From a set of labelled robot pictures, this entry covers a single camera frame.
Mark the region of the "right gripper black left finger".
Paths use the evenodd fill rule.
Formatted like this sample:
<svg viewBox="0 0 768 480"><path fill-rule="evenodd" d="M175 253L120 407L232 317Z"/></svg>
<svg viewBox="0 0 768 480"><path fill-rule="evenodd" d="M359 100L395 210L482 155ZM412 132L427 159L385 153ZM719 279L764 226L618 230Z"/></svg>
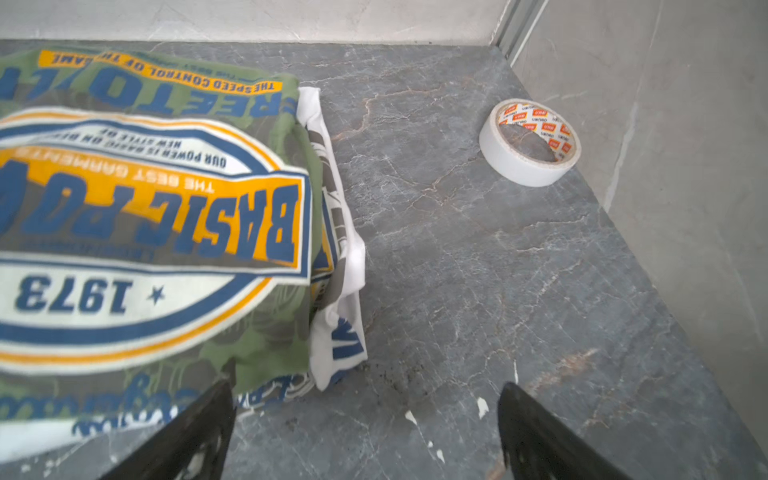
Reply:
<svg viewBox="0 0 768 480"><path fill-rule="evenodd" d="M101 478L219 479L236 414L231 383L219 381Z"/></svg>

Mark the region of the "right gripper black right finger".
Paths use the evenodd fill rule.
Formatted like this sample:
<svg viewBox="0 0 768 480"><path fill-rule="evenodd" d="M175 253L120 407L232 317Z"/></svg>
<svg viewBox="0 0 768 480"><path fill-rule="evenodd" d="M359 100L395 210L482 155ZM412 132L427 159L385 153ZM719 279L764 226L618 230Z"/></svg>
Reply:
<svg viewBox="0 0 768 480"><path fill-rule="evenodd" d="M497 404L504 464L515 479L629 478L514 382Z"/></svg>

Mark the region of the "white tank top navy trim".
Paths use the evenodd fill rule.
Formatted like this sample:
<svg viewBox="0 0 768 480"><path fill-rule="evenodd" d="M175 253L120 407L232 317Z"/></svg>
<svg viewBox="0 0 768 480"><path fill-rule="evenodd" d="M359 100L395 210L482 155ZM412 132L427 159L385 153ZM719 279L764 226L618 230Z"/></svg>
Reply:
<svg viewBox="0 0 768 480"><path fill-rule="evenodd" d="M324 390L368 358L359 297L365 285L366 247L345 200L318 88L300 88L298 120L308 130L311 145L323 164L323 233L330 241L331 270L313 272L316 311L310 326L309 372L277 377L238 396L242 414L296 400L314 389ZM137 412L4 423L1 461L19 461L113 432L162 425L173 420L187 404L186 400L174 400L167 406Z"/></svg>

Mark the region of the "green tank top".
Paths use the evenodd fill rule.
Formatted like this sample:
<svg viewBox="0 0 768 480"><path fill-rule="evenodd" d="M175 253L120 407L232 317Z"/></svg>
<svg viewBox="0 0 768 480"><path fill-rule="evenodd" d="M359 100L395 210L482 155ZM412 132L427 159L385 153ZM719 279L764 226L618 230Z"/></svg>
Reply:
<svg viewBox="0 0 768 480"><path fill-rule="evenodd" d="M290 74L1 60L1 419L170 414L309 369L322 170Z"/></svg>

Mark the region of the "roll of white tape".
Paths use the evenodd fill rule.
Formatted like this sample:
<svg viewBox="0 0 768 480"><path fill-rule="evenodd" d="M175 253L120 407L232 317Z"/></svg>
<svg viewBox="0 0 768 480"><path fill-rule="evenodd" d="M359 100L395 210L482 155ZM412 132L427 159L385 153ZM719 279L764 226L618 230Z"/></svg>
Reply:
<svg viewBox="0 0 768 480"><path fill-rule="evenodd" d="M527 187L555 183L582 154L580 139L561 115L520 98L494 107L480 131L479 145L494 170Z"/></svg>

